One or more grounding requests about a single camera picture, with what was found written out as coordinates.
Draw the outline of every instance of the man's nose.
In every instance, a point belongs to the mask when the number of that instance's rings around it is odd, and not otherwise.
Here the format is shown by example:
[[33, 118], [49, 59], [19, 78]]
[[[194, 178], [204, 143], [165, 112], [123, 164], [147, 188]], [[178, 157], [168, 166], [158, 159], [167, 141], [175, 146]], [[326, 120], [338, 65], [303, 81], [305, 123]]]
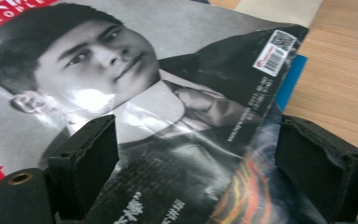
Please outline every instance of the man's nose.
[[94, 47], [96, 58], [103, 67], [112, 66], [117, 60], [123, 60], [127, 51], [126, 48], [114, 49], [103, 45]]

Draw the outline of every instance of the wooden surface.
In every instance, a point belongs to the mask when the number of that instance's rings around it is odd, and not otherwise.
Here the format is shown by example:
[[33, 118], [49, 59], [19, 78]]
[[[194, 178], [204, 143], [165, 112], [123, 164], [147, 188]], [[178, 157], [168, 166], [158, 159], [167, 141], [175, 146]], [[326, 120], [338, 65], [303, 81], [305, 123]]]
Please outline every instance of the wooden surface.
[[[234, 8], [239, 0], [211, 0]], [[358, 0], [324, 0], [300, 54], [309, 58], [285, 113], [358, 147]]]

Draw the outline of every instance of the barcode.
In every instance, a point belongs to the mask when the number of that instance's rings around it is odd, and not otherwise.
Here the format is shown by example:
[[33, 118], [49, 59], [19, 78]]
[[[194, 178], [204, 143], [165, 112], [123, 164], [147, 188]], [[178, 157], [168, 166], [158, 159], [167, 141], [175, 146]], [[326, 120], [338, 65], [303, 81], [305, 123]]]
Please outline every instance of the barcode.
[[272, 36], [271, 44], [276, 45], [277, 47], [289, 51], [289, 48], [293, 46], [293, 42], [296, 39], [285, 32], [276, 31], [275, 35]]
[[275, 49], [275, 51], [272, 52], [271, 56], [269, 57], [264, 67], [267, 68], [269, 71], [276, 73], [277, 70], [280, 68], [281, 62], [284, 60], [283, 57], [284, 57], [284, 52]]
[[253, 67], [276, 77], [287, 55], [296, 43], [296, 38], [284, 31], [276, 30], [260, 52]]

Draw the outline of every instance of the man's ear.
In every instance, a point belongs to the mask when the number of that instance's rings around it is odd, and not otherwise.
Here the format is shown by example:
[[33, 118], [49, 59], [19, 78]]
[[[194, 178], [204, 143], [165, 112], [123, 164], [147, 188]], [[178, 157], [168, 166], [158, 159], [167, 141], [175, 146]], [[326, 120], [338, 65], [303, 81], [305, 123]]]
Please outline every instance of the man's ear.
[[46, 97], [36, 91], [25, 91], [13, 95], [10, 105], [21, 112], [27, 114], [42, 114], [52, 110]]

